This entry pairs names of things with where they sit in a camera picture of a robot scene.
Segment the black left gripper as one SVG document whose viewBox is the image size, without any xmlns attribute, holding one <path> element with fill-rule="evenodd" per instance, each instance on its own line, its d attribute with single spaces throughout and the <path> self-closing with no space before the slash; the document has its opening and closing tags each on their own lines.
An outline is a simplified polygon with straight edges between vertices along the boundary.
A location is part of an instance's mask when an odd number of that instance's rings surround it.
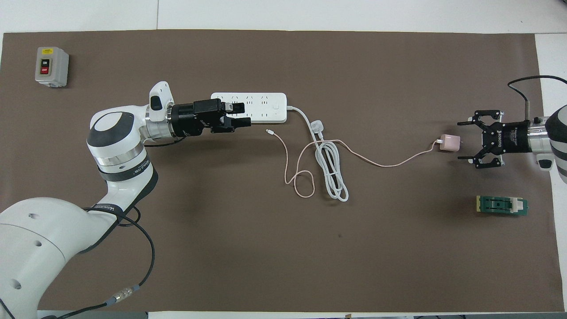
<svg viewBox="0 0 567 319">
<path fill-rule="evenodd" d="M 212 133 L 231 133 L 251 127 L 251 118 L 225 118 L 226 114 L 245 113 L 245 103 L 208 99 L 176 104 L 171 108 L 171 128 L 175 137 L 199 136 L 205 128 Z"/>
</svg>

